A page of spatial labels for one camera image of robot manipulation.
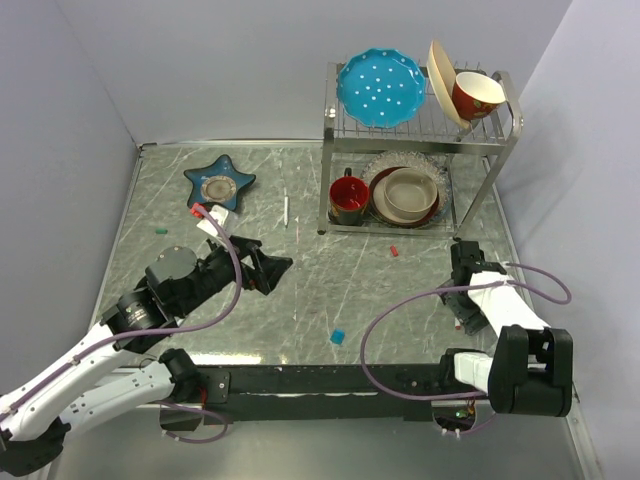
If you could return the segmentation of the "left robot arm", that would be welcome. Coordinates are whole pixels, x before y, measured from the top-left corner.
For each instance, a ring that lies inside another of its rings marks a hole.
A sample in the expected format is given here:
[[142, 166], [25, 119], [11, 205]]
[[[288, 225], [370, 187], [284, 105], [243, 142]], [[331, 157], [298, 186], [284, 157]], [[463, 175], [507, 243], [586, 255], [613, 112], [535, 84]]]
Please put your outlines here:
[[232, 236], [232, 248], [212, 244], [200, 259], [189, 248], [162, 251], [135, 289], [123, 294], [66, 355], [1, 398], [1, 469], [30, 475], [54, 461], [66, 439], [156, 401], [184, 402], [202, 384], [182, 349], [169, 349], [138, 372], [97, 383], [176, 331], [229, 284], [270, 294], [292, 266], [269, 256], [261, 242]]

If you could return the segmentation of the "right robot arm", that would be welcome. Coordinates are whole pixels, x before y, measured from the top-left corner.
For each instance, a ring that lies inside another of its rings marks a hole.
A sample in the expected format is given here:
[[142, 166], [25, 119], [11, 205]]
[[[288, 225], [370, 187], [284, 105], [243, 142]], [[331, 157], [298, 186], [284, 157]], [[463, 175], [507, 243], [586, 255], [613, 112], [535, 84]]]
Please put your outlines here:
[[450, 248], [451, 278], [439, 294], [467, 335], [489, 327], [494, 353], [450, 348], [441, 357], [439, 390], [460, 398], [471, 387], [497, 413], [566, 416], [572, 404], [573, 339], [537, 316], [499, 262], [490, 262], [476, 241]]

